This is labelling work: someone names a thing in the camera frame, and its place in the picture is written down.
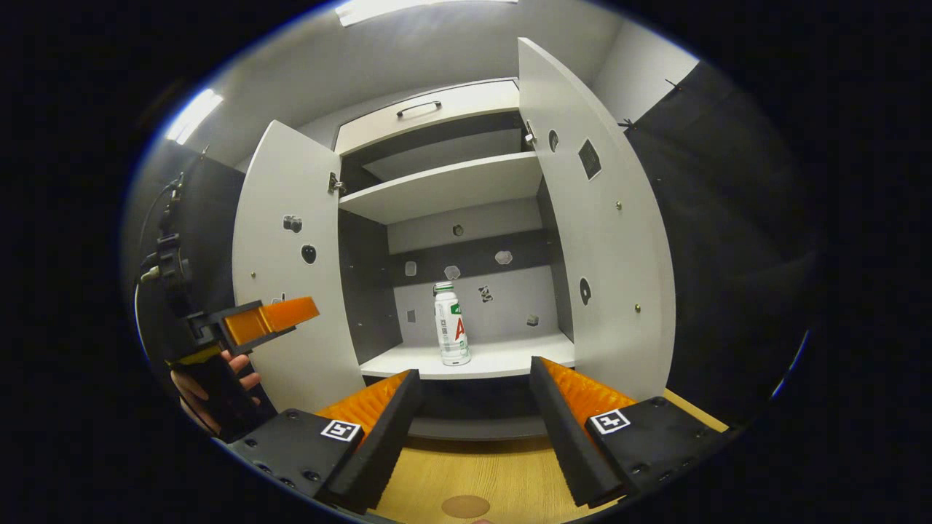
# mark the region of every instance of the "black curtain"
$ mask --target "black curtain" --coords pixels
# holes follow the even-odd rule
[[[182,171],[185,172],[185,187],[178,207],[175,232],[181,235],[182,256],[188,259],[194,276],[191,296],[198,308],[207,312],[236,306],[230,272],[233,225],[246,175],[206,157],[198,161],[198,156],[199,152],[172,141],[156,143],[148,159],[141,164],[142,170],[137,174],[128,195],[120,249],[120,277],[131,322],[136,322],[133,294],[135,278],[139,276],[139,264],[156,249],[158,220],[170,197],[168,194],[159,196],[159,192]],[[140,248],[141,227],[146,212],[156,199],[156,207],[142,232]],[[163,355],[167,347],[187,344],[186,333],[169,309],[158,283],[145,283],[139,287],[138,310],[139,329],[150,365],[166,393],[177,396],[178,391],[171,382]],[[252,365],[248,365],[240,375],[252,371]],[[274,413],[274,407],[262,391],[261,384],[251,393],[262,401],[262,409]]]
[[[651,181],[673,260],[667,387],[742,425],[817,322],[825,202],[752,98],[705,62],[625,135]]]

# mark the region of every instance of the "bottle cap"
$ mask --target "bottle cap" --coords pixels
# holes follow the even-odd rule
[[[453,289],[453,283],[450,281],[438,282],[433,285],[433,295],[437,296],[440,291],[450,291]]]

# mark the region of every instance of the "cable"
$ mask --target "cable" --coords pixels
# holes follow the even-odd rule
[[[158,199],[161,199],[165,193],[175,188],[175,182],[171,182],[167,186],[163,187],[162,190],[158,193],[158,196],[152,200],[152,205],[149,206],[149,211],[146,212],[145,218],[143,219],[143,227],[139,230],[139,243],[136,247],[136,255],[142,256],[141,251],[143,250],[143,235],[145,234],[145,227],[149,224],[149,217],[152,216],[152,210],[156,209],[156,204],[158,204]]]

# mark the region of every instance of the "finger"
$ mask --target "finger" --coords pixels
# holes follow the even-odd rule
[[[249,364],[249,357],[246,355],[239,355],[233,360],[229,361],[230,367],[233,368],[233,373],[239,373],[242,371],[247,364]]]
[[[260,380],[262,380],[262,377],[259,377],[258,373],[250,373],[249,375],[246,375],[240,379],[240,384],[242,384],[242,387],[248,391],[257,386]]]
[[[192,400],[188,400],[188,403],[190,403],[191,406],[189,406],[188,403],[186,403],[183,399],[178,400],[181,402],[181,409],[183,409],[185,413],[187,413],[187,416],[190,417],[191,420],[200,426],[204,431],[213,430],[214,433],[220,434],[220,424],[218,424],[217,421],[213,419],[213,417],[204,411],[203,407],[197,400],[193,400],[193,402]]]
[[[210,396],[203,388],[200,387],[194,379],[187,376],[185,373],[176,373],[174,370],[171,372],[171,381],[174,382],[175,386],[178,388],[178,391],[184,393],[189,391],[196,395],[201,400],[207,400]]]

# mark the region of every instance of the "plastic bottle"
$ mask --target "plastic bottle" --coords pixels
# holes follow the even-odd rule
[[[440,359],[445,365],[464,365],[472,357],[462,313],[459,311],[459,300],[456,293],[453,293],[453,283],[434,284],[433,296],[433,320],[437,326]]]

